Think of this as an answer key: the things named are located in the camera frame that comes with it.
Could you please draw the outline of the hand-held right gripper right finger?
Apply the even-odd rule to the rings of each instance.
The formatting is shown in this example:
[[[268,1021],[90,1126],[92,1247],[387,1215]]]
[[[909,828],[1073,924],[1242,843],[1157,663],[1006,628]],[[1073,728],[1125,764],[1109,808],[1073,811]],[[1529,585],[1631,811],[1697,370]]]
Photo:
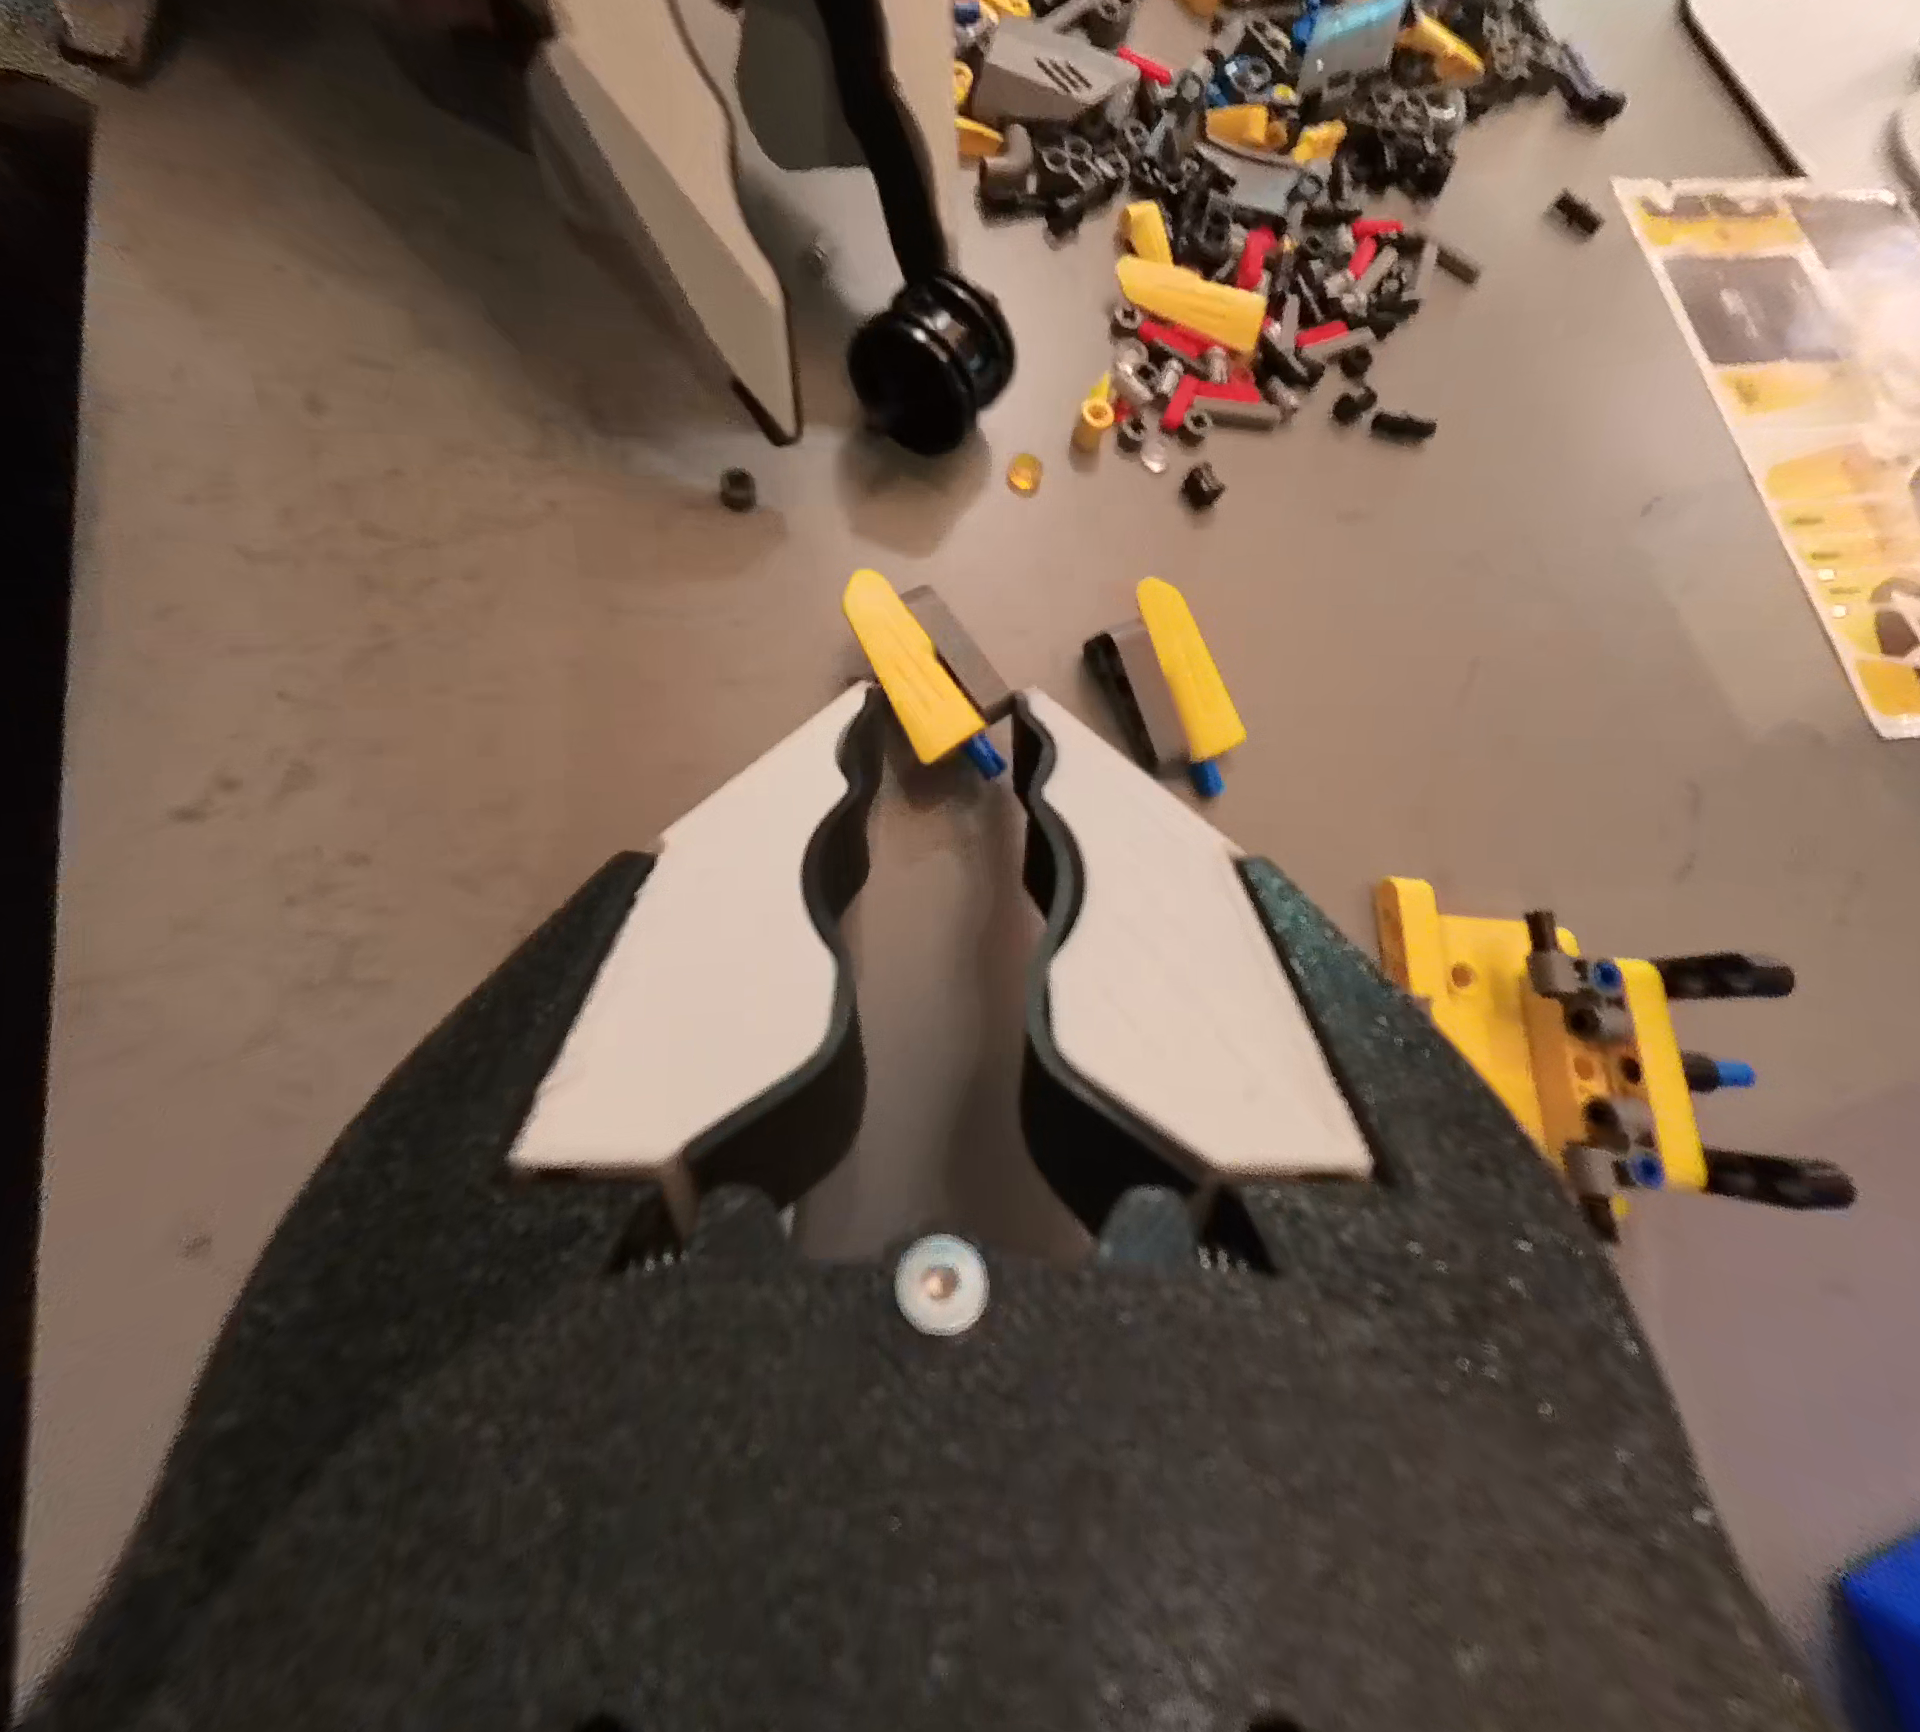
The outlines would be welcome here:
[[[1376,1158],[1263,917],[1246,851],[1043,689],[1011,708],[1020,1131],[1068,1208],[1367,1179]]]

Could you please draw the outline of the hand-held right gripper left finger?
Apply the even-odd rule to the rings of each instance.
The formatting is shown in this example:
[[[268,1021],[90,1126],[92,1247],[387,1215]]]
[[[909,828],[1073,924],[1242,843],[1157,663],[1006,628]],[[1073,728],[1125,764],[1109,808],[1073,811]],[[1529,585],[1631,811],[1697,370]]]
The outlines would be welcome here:
[[[544,1069],[508,1166],[781,1212],[853,1151],[868,1072],[844,919],[870,875],[883,693],[856,683],[684,811]]]

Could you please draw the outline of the yellow grey toy wedge assembly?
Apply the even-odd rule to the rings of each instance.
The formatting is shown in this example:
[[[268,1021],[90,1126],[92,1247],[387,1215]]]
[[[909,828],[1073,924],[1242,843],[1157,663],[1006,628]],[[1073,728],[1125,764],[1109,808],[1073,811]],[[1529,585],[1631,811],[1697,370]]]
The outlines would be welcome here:
[[[1246,726],[1178,585],[1139,580],[1135,616],[1087,637],[1081,661],[1145,772],[1178,773],[1204,801],[1223,795],[1227,757],[1244,745]]]
[[[1006,757],[992,739],[989,713],[896,585],[874,567],[856,567],[840,604],[914,760],[967,760],[984,782],[1003,777]]]

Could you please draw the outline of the yellow toy brick assembly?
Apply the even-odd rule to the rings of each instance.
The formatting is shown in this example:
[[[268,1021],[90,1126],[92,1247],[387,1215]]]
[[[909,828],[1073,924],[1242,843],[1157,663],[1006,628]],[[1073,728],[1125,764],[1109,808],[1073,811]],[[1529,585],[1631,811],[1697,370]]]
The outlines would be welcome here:
[[[1552,910],[1447,912],[1429,880],[1374,887],[1384,972],[1419,1000],[1554,1169],[1589,1230],[1620,1240],[1635,1196],[1693,1192],[1796,1213],[1858,1201],[1825,1159],[1704,1142],[1699,1103],[1757,1084],[1750,1064],[1687,1048],[1689,1002],[1786,1000],[1793,966],[1743,950],[1587,952]]]

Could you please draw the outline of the yellow grey sticker sheet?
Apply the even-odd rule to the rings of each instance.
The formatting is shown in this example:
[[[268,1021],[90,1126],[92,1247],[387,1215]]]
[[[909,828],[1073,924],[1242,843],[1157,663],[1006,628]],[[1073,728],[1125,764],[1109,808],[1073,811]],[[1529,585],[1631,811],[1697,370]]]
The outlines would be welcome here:
[[[1915,742],[1915,209],[1801,177],[1613,191],[1861,712]]]

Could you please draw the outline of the white stand base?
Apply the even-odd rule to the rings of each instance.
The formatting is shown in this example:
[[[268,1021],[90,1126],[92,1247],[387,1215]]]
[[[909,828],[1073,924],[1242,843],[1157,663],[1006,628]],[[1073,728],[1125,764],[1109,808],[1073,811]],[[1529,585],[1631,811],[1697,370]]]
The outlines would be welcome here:
[[[1918,191],[1918,0],[1683,0],[1683,18],[1796,177]]]

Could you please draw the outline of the blue plastic bin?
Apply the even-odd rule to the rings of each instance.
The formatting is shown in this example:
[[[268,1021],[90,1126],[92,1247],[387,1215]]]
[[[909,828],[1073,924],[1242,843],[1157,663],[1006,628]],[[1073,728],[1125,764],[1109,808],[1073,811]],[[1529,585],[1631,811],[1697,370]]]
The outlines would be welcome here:
[[[1858,1727],[1918,1727],[1918,1529],[1834,1580],[1844,1696]]]

